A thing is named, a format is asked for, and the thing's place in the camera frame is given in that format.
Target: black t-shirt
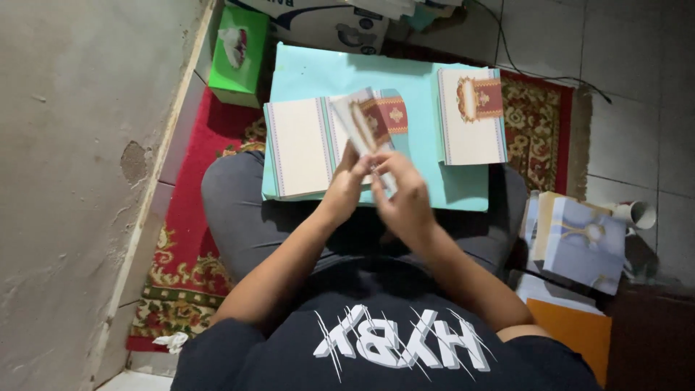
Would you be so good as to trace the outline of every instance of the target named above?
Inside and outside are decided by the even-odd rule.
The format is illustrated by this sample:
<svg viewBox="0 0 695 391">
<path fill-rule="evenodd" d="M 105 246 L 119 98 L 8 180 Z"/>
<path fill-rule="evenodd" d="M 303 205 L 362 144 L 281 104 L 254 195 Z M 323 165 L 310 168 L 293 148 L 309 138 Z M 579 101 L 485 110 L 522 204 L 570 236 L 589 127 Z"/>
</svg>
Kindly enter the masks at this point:
<svg viewBox="0 0 695 391">
<path fill-rule="evenodd" d="M 325 276 L 333 288 L 315 291 L 268 339 L 220 321 L 186 342 L 172 390 L 600 389 L 581 355 L 546 337 L 502 343 L 419 274 Z"/>
</svg>

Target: leg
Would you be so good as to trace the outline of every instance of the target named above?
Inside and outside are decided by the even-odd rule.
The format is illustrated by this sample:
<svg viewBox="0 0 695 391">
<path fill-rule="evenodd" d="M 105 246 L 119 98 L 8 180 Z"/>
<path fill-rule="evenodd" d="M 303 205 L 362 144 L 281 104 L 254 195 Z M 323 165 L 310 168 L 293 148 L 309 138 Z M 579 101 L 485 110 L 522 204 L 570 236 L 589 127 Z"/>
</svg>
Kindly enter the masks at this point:
<svg viewBox="0 0 695 391">
<path fill-rule="evenodd" d="M 523 178 L 513 168 L 506 164 L 489 167 L 487 213 L 439 209 L 436 218 L 462 250 L 497 275 L 518 236 L 528 195 Z M 419 262 L 413 255 L 400 259 Z"/>
<path fill-rule="evenodd" d="M 314 211 L 318 202 L 263 201 L 264 154 L 244 152 L 215 161 L 203 177 L 205 216 L 222 263 L 236 281 L 267 258 Z M 316 270 L 362 253 L 341 238 L 354 224 L 345 224 L 334 234 L 317 262 Z"/>
</svg>

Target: gray pants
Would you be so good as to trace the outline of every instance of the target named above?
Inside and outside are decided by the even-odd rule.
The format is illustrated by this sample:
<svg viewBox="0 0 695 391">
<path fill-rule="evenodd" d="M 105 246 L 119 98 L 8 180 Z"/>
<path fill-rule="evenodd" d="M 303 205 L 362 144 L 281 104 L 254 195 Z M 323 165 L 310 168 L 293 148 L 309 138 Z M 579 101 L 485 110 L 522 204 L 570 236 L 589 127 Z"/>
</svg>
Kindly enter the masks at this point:
<svg viewBox="0 0 695 391">
<path fill-rule="evenodd" d="M 316 208 L 318 201 L 263 201 L 264 154 L 217 159 L 202 182 L 205 216 L 229 275 L 244 278 L 267 258 Z M 503 164 L 490 165 L 487 213 L 436 209 L 440 225 L 459 247 L 493 274 L 503 266 L 518 236 L 526 203 L 523 178 Z M 358 257 L 422 262 L 395 240 L 379 244 L 386 228 L 373 207 L 358 207 L 326 243 L 314 273 Z"/>
</svg>

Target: white mug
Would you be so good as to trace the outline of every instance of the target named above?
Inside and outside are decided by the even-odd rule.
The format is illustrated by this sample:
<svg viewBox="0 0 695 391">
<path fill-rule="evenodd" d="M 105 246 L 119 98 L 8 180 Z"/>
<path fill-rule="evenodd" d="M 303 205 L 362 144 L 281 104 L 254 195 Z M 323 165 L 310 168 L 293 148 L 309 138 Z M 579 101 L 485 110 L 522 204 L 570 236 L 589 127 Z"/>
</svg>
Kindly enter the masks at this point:
<svg viewBox="0 0 695 391">
<path fill-rule="evenodd" d="M 629 228 L 648 230 L 656 223 L 656 208 L 644 201 L 623 201 L 603 205 L 613 212 L 613 217 L 623 220 Z"/>
</svg>

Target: white box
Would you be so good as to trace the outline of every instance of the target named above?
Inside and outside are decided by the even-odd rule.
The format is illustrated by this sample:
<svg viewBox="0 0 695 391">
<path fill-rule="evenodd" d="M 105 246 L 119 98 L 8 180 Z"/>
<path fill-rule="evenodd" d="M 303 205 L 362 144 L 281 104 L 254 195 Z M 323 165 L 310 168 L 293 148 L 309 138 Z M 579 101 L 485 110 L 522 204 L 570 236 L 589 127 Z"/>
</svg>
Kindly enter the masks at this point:
<svg viewBox="0 0 695 391">
<path fill-rule="evenodd" d="M 378 54 L 389 19 L 341 0 L 226 0 L 270 16 L 274 37 L 317 49 Z"/>
</svg>

